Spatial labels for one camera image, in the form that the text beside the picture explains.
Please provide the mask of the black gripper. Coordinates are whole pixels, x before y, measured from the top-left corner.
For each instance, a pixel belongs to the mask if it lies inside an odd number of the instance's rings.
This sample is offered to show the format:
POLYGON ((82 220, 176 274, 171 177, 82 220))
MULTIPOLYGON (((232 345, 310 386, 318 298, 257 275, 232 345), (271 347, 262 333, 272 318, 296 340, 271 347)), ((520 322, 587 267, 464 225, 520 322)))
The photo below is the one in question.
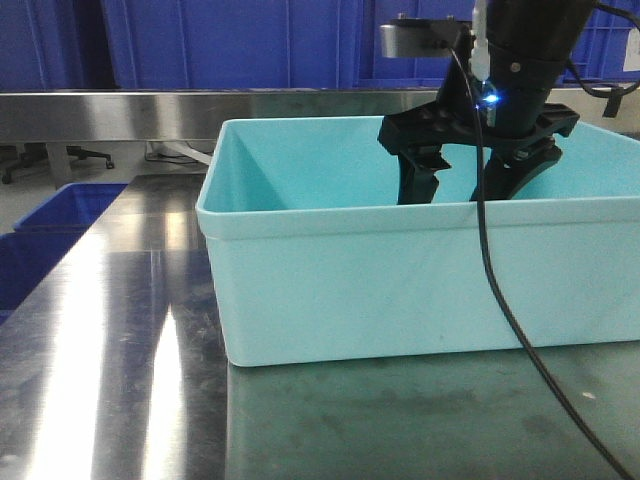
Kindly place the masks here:
POLYGON ((439 186, 436 173, 451 167, 441 145, 474 144, 473 113, 480 115, 485 146, 493 148, 484 168, 485 200, 512 199, 558 163, 562 150, 555 141, 536 141, 554 133, 567 136, 577 122, 571 109, 546 102, 565 67, 565 54, 518 31, 492 32, 482 58, 488 79, 481 82, 470 65, 470 25, 387 24, 381 31, 387 57, 451 59, 434 101, 383 119, 378 140, 398 157, 399 205, 432 202, 439 186))

